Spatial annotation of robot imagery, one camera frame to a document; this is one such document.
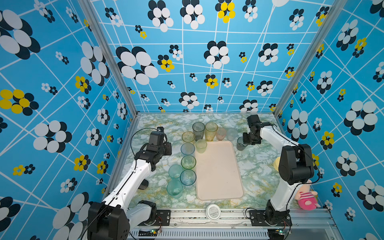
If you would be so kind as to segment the small grey glass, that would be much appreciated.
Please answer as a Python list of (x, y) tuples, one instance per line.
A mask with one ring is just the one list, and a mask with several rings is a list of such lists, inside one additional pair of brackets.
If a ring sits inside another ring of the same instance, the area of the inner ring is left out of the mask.
[(238, 140), (237, 140), (237, 150), (238, 151), (243, 151), (246, 147), (248, 146), (248, 144), (246, 144), (244, 142), (244, 139), (243, 137), (239, 137)]

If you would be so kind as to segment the tall yellow glass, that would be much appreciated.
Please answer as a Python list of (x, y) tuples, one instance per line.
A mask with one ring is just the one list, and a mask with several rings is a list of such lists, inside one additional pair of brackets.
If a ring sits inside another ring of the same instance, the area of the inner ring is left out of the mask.
[(218, 125), (215, 122), (208, 122), (205, 125), (205, 139), (207, 142), (212, 142), (216, 136)]

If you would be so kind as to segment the light green short glass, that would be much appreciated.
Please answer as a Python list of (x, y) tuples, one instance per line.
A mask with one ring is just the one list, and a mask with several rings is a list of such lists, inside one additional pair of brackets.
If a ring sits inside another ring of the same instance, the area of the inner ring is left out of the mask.
[(207, 141), (204, 139), (196, 141), (196, 151), (200, 154), (204, 153), (207, 149)]

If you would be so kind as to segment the aluminium corner post right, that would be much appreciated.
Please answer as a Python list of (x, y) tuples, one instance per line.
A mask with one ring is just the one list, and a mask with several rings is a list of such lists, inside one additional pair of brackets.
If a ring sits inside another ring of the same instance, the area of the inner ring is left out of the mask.
[(300, 64), (298, 65), (298, 69), (296, 70), (294, 77), (288, 83), (285, 91), (282, 94), (282, 97), (277, 103), (277, 107), (274, 111), (274, 116), (276, 118), (278, 117), (279, 113), (287, 103), (293, 88), (299, 83), (301, 77), (305, 73), (305, 70), (308, 68), (309, 64), (311, 63), (318, 47), (321, 45), (325, 37), (328, 35), (329, 31), (335, 24), (335, 21), (337, 20), (338, 16), (340, 15), (346, 3), (347, 3), (347, 0), (334, 1), (329, 11), (329, 16), (327, 17), (325, 22), (322, 24), (322, 26), (319, 28), (318, 32), (316, 33), (308, 50), (306, 51), (304, 57), (302, 58), (302, 60), (300, 61)]

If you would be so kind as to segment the pink plush doll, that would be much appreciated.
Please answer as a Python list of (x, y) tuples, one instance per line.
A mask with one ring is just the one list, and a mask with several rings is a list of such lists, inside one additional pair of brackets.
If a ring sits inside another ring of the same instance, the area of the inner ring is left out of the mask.
[(307, 184), (301, 185), (294, 199), (298, 201), (301, 209), (306, 211), (312, 211), (320, 208), (317, 196), (318, 192), (311, 190), (312, 181), (308, 180)]

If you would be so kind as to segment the aluminium front rail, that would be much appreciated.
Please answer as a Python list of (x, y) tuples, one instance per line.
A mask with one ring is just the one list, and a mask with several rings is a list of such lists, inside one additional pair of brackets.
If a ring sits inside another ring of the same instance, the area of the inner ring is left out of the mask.
[(330, 212), (292, 209), (289, 222), (281, 226), (253, 226), (244, 209), (222, 209), (211, 221), (205, 209), (171, 209), (169, 225), (151, 240), (341, 240)]

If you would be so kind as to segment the yellow sponge ball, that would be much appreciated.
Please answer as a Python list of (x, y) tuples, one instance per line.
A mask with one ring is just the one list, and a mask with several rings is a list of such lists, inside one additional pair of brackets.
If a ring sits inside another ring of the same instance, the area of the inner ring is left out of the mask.
[(274, 169), (279, 172), (279, 164), (280, 164), (281, 157), (277, 157), (276, 160), (273, 163)]

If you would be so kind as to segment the blue glass lower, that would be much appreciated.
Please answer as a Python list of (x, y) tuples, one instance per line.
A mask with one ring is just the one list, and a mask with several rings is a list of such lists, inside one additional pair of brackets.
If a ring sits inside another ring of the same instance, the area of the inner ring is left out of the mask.
[(187, 169), (184, 170), (180, 175), (180, 181), (185, 187), (191, 187), (195, 184), (197, 175), (195, 171)]

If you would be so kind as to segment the yellow short glass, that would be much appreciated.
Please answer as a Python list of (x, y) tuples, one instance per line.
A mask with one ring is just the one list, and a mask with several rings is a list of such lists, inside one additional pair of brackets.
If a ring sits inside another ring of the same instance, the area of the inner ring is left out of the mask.
[(194, 132), (191, 132), (191, 131), (187, 131), (187, 132), (184, 132), (182, 134), (182, 140), (184, 143), (194, 144), (195, 138), (196, 138), (196, 136), (195, 136)]

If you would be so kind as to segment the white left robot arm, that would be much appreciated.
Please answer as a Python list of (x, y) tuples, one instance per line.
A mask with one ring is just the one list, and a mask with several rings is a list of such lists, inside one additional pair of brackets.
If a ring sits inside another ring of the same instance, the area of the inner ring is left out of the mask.
[(88, 211), (88, 226), (85, 240), (126, 240), (131, 228), (139, 224), (152, 224), (157, 218), (156, 203), (140, 201), (135, 207), (129, 204), (146, 177), (156, 169), (162, 156), (172, 154), (172, 144), (166, 142), (159, 147), (145, 144), (135, 156), (130, 172), (118, 186), (100, 203), (94, 202)]

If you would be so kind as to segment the beige plastic tray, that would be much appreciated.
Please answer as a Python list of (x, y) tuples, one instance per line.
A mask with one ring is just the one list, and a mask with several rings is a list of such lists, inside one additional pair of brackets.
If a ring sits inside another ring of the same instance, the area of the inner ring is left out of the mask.
[(233, 143), (208, 142), (204, 153), (195, 153), (197, 161), (197, 198), (201, 201), (240, 199), (244, 187)]

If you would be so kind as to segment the clear dotted glass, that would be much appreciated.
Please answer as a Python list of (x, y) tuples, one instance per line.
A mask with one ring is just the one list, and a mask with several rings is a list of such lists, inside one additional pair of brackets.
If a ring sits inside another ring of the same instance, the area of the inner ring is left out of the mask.
[(234, 141), (238, 138), (238, 131), (234, 128), (227, 129), (227, 140)]

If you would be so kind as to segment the pink dotted glass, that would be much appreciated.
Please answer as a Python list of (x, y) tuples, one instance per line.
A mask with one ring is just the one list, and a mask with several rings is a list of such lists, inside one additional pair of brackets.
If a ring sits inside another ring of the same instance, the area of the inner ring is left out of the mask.
[(227, 135), (227, 130), (225, 128), (218, 128), (216, 132), (217, 141), (223, 141)]

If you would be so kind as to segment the tall grey glass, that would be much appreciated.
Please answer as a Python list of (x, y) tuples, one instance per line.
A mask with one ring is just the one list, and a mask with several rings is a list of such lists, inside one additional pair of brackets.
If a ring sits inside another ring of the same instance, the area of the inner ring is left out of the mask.
[(193, 132), (195, 134), (195, 141), (202, 140), (205, 134), (205, 124), (202, 122), (194, 123)]

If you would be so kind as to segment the teal glass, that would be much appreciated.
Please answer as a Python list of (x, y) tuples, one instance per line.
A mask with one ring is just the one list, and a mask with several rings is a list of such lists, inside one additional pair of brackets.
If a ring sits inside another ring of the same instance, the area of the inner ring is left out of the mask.
[(172, 179), (179, 179), (183, 171), (184, 168), (181, 165), (174, 164), (169, 168), (169, 176)]

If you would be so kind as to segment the aluminium corner post left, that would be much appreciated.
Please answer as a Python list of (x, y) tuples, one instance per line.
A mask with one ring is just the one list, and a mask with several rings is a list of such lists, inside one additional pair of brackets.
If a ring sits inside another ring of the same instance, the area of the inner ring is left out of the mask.
[(103, 52), (103, 55), (106, 58), (106, 61), (109, 65), (109, 68), (114, 75), (118, 88), (120, 89), (124, 99), (127, 102), (127, 105), (130, 109), (131, 114), (133, 115), (133, 118), (135, 119), (137, 117), (138, 111), (134, 105), (134, 102), (130, 96), (130, 93), (128, 92), (128, 87), (123, 79), (123, 76), (118, 68), (118, 65), (116, 61), (114, 60), (114, 56), (112, 53), (112, 50), (110, 49), (107, 39), (102, 31), (102, 26), (99, 24), (96, 12), (94, 11), (92, 4), (90, 1), (86, 0), (79, 0), (79, 4), (85, 14), (85, 17), (91, 24), (91, 28), (93, 29), (93, 33), (95, 35), (95, 38)]

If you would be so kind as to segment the white round lid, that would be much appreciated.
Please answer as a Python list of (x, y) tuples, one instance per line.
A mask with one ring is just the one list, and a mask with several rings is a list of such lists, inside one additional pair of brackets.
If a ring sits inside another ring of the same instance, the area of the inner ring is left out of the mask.
[(210, 204), (207, 208), (206, 208), (206, 215), (207, 215), (207, 218), (210, 220), (210, 221), (217, 221), (220, 219), (221, 217), (221, 209), (218, 205), (216, 204)]

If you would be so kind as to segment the teal glass lowest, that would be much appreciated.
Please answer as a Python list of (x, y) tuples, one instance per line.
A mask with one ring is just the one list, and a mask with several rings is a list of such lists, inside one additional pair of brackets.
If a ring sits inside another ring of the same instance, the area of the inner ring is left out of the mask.
[(167, 185), (167, 192), (172, 198), (179, 199), (183, 194), (183, 184), (179, 179), (173, 179)]

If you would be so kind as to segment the aluminium corner post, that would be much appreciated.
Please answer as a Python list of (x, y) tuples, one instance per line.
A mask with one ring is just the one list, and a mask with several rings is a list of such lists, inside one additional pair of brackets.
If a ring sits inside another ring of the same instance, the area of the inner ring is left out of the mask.
[(337, 20), (338, 16), (340, 15), (346, 3), (347, 3), (347, 0), (334, 1), (329, 11), (329, 16), (327, 17), (325, 22), (322, 24), (322, 26), (319, 28), (318, 32), (316, 33), (308, 50), (306, 51), (304, 57), (302, 58), (302, 60), (300, 61), (300, 64), (298, 65), (298, 69), (296, 70), (294, 77), (288, 83), (285, 91), (282, 94), (282, 97), (277, 103), (277, 107), (274, 111), (274, 116), (276, 118), (278, 117), (279, 113), (287, 103), (293, 88), (299, 83), (301, 77), (305, 73), (305, 70), (308, 68), (309, 64), (311, 63), (318, 47), (321, 45), (325, 37), (328, 35), (329, 31), (335, 24), (335, 21)]
[(128, 92), (128, 87), (123, 79), (123, 76), (118, 68), (118, 65), (116, 61), (114, 60), (114, 56), (112, 53), (112, 50), (110, 49), (107, 39), (102, 31), (102, 26), (99, 24), (96, 12), (94, 11), (92, 4), (90, 1), (86, 0), (79, 0), (79, 4), (85, 14), (85, 17), (91, 24), (91, 28), (93, 29), (93, 33), (95, 35), (95, 38), (103, 52), (103, 55), (106, 58), (106, 61), (109, 65), (109, 68), (114, 75), (118, 88), (120, 89), (124, 99), (127, 102), (127, 105), (130, 109), (131, 114), (133, 115), (133, 118), (135, 119), (137, 117), (138, 111), (134, 105), (134, 102), (130, 96), (130, 93)]

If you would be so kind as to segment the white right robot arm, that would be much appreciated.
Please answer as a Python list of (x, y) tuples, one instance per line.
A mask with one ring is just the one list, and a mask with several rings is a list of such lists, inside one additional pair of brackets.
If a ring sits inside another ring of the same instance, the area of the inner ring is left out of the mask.
[(265, 210), (265, 221), (276, 225), (290, 216), (289, 206), (294, 195), (314, 176), (311, 147), (289, 139), (272, 123), (261, 122), (257, 115), (248, 117), (247, 123), (250, 131), (243, 133), (245, 144), (256, 145), (267, 141), (281, 154), (278, 164), (280, 182)]

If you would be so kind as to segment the blue short glass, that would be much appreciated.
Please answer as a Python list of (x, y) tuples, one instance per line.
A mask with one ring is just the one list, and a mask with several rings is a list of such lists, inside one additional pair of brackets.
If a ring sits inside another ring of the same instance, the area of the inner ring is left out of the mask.
[(181, 153), (184, 155), (184, 156), (190, 156), (190, 155), (193, 155), (194, 152), (195, 152), (195, 145), (192, 144), (192, 143), (184, 143), (182, 146), (181, 146)]

